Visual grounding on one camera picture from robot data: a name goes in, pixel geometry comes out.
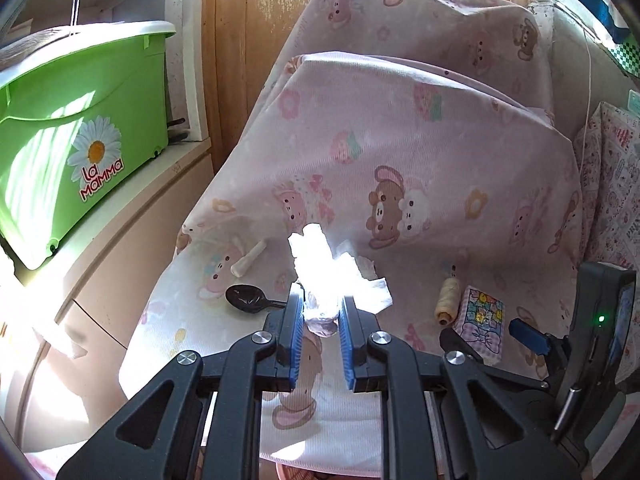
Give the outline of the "colourful small tissue pack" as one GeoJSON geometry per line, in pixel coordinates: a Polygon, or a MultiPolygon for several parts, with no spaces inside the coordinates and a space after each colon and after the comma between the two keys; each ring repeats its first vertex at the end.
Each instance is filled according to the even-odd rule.
{"type": "Polygon", "coordinates": [[[498,364],[502,358],[504,322],[502,301],[473,286],[465,289],[454,330],[485,364],[498,364]]]}

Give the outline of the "black plastic spoon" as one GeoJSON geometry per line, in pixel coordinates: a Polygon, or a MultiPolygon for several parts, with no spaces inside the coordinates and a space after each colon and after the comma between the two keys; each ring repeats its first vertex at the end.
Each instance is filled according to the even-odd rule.
{"type": "Polygon", "coordinates": [[[232,307],[250,314],[257,314],[270,308],[286,307],[284,301],[269,299],[259,287],[249,284],[232,285],[227,288],[224,296],[232,307]]]}

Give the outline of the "white tissue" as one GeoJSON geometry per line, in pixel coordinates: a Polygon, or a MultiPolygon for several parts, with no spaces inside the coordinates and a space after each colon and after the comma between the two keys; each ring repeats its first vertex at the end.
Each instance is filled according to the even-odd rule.
{"type": "Polygon", "coordinates": [[[303,317],[312,334],[333,336],[343,300],[352,298],[359,310],[378,314],[393,304],[385,278],[374,262],[357,254],[344,240],[333,249],[317,223],[307,224],[288,238],[297,283],[304,290],[303,317]]]}

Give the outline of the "small white plastic tube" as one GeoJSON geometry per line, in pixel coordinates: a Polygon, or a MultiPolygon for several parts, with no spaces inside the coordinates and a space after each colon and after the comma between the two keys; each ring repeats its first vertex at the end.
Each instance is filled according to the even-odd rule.
{"type": "Polygon", "coordinates": [[[267,247],[267,243],[264,240],[260,240],[247,254],[239,258],[236,263],[231,266],[231,273],[236,278],[242,278],[247,274],[250,267],[254,264],[257,258],[264,252],[267,247]]]}

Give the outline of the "beige thread spool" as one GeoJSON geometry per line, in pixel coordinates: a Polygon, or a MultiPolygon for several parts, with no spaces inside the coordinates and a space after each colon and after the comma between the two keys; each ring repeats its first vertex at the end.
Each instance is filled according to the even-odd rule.
{"type": "Polygon", "coordinates": [[[462,298],[461,282],[454,276],[442,283],[434,315],[440,326],[450,326],[457,318],[462,298]]]}

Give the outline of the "pink bear bed sheet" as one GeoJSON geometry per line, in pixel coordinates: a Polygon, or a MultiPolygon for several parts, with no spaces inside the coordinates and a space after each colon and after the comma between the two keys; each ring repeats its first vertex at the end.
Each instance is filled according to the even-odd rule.
{"type": "MultiPolygon", "coordinates": [[[[335,255],[357,258],[360,272],[384,278],[392,304],[380,312],[384,330],[428,353],[439,349],[434,310],[447,278],[502,301],[507,318],[564,334],[575,297],[577,228],[535,222],[498,233],[471,228],[401,235],[382,245],[369,232],[330,236],[335,255]]],[[[232,266],[258,242],[220,226],[178,245],[149,237],[134,244],[128,278],[146,286],[141,314],[118,372],[126,396],[136,394],[183,350],[203,356],[224,351],[257,330],[262,314],[232,308],[224,292],[235,283],[232,266]]],[[[329,474],[374,477],[381,471],[380,398],[352,394],[343,375],[337,336],[303,336],[295,389],[262,399],[266,460],[329,474]]]]}

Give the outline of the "patchwork print blanket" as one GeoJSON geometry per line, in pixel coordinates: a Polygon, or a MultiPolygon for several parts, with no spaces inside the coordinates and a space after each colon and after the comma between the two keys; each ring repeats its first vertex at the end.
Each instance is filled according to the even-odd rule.
{"type": "Polygon", "coordinates": [[[580,258],[639,269],[639,118],[601,102],[577,133],[580,258]]]}

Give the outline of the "cream cabinet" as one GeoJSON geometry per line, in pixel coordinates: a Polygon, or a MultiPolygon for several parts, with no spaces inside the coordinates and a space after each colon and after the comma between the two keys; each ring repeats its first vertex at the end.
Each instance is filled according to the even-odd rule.
{"type": "Polygon", "coordinates": [[[214,175],[210,143],[181,142],[101,200],[39,269],[1,272],[1,420],[18,448],[88,439],[126,401],[132,333],[182,222],[214,175]]]}

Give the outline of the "green checkered box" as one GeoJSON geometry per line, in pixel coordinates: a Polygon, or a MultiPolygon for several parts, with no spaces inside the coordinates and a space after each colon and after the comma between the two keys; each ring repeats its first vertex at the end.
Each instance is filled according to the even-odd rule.
{"type": "Polygon", "coordinates": [[[628,74],[640,77],[640,47],[633,36],[629,36],[622,44],[618,44],[612,50],[612,55],[628,74]]]}

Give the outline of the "green La Mamma storage box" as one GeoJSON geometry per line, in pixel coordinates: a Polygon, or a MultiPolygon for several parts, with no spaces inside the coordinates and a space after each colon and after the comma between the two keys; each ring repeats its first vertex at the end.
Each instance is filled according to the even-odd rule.
{"type": "Polygon", "coordinates": [[[1,234],[29,270],[168,144],[165,37],[55,27],[1,51],[1,234]]]}

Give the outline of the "rear pink bear pillow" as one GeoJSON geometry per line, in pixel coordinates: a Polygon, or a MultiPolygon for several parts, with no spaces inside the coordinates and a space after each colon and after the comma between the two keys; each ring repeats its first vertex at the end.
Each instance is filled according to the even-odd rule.
{"type": "Polygon", "coordinates": [[[506,0],[310,0],[274,62],[262,108],[291,58],[342,51],[453,70],[502,92],[547,122],[551,68],[534,14],[506,0]]]}

